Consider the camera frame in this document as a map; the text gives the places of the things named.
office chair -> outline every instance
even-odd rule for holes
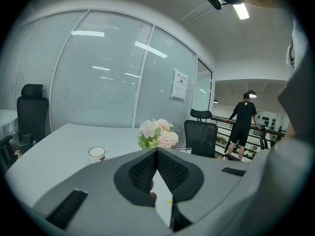
[[[213,123],[186,120],[186,147],[194,155],[215,157],[218,127]]]
[[[191,109],[190,115],[200,121],[202,121],[201,119],[206,119],[207,121],[207,119],[211,119],[212,117],[212,113],[210,111],[197,111],[195,109]]]
[[[49,101],[43,97],[43,85],[27,84],[22,88],[17,100],[19,140],[29,149],[34,141],[37,143],[46,137],[45,121]]]
[[[7,136],[0,141],[0,158],[5,163],[6,167],[9,169],[18,159],[18,155],[14,154],[11,147],[10,140],[12,136]]]

mug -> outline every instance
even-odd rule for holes
[[[93,147],[89,150],[89,156],[91,163],[97,163],[105,161],[107,150],[102,147]]]

black t-shirt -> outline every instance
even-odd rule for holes
[[[241,101],[235,107],[234,112],[237,113],[236,127],[250,130],[252,116],[257,114],[255,105],[252,102]]]

hand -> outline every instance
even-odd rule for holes
[[[153,182],[153,180],[152,180],[152,183],[151,183],[151,190],[153,189],[153,186],[154,186],[154,182]],[[151,192],[150,193],[150,196],[154,199],[154,202],[156,202],[157,201],[157,195],[154,193],[154,192]]]

table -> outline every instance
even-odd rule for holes
[[[5,174],[15,196],[30,207],[52,187],[90,164],[88,151],[108,149],[108,159],[141,150],[138,128],[95,127],[66,124],[18,159]],[[156,210],[169,225],[172,194],[157,172],[153,178]]]
[[[0,140],[18,131],[18,113],[14,110],[0,109]]]

